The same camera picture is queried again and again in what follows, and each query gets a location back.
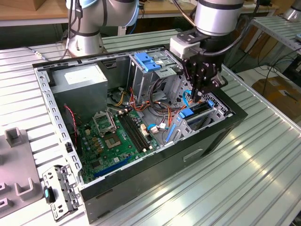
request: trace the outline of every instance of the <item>red cable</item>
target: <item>red cable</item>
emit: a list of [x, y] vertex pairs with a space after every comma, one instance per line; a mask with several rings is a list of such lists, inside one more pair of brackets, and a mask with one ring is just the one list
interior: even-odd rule
[[64, 107], [70, 112], [70, 114], [72, 116], [72, 119], [73, 119], [74, 134], [75, 134], [75, 146], [76, 146], [76, 143], [77, 143], [77, 134], [76, 134], [76, 123], [75, 123], [74, 114], [73, 114], [73, 112], [71, 111], [71, 109], [68, 106], [64, 105]]

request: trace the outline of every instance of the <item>metal slotted table surface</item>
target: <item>metal slotted table surface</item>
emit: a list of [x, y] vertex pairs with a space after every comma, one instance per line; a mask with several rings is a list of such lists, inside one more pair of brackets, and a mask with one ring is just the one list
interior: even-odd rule
[[[104, 39], [109, 51], [168, 43], [176, 31]], [[34, 47], [58, 59], [62, 44]], [[38, 174], [65, 164], [31, 64], [23, 48], [0, 51], [0, 132], [26, 129]], [[93, 225], [289, 225], [301, 210], [300, 128], [230, 70], [223, 88], [247, 113], [219, 147]], [[83, 206], [55, 223], [41, 199], [0, 219], [0, 225], [88, 225]]]
[[295, 37], [301, 33], [301, 22], [289, 22], [280, 16], [256, 17], [252, 24], [292, 50], [301, 48]]

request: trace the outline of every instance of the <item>motherboard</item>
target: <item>motherboard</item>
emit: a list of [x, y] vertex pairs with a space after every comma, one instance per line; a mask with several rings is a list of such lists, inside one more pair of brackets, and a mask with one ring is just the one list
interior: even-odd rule
[[78, 153], [85, 183], [160, 148], [134, 110], [125, 115], [93, 117], [78, 130], [78, 149], [81, 149]]

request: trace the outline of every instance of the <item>cardboard box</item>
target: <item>cardboard box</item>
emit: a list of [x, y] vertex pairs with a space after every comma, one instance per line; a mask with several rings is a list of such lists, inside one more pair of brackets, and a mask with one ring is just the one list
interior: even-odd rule
[[46, 0], [0, 0], [0, 5], [37, 11]]
[[[265, 79], [260, 79], [252, 88], [262, 94]], [[287, 117], [298, 123], [301, 120], [301, 89], [294, 87], [280, 76], [269, 78], [264, 97]]]

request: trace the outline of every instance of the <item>ram slot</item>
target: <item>ram slot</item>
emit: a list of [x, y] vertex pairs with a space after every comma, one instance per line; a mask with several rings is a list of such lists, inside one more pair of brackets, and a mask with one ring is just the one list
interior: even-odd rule
[[118, 119], [138, 152], [141, 153], [143, 149], [147, 150], [149, 145], [146, 143], [139, 129], [137, 129], [136, 125], [133, 123], [131, 117], [128, 115], [122, 115], [118, 116]]

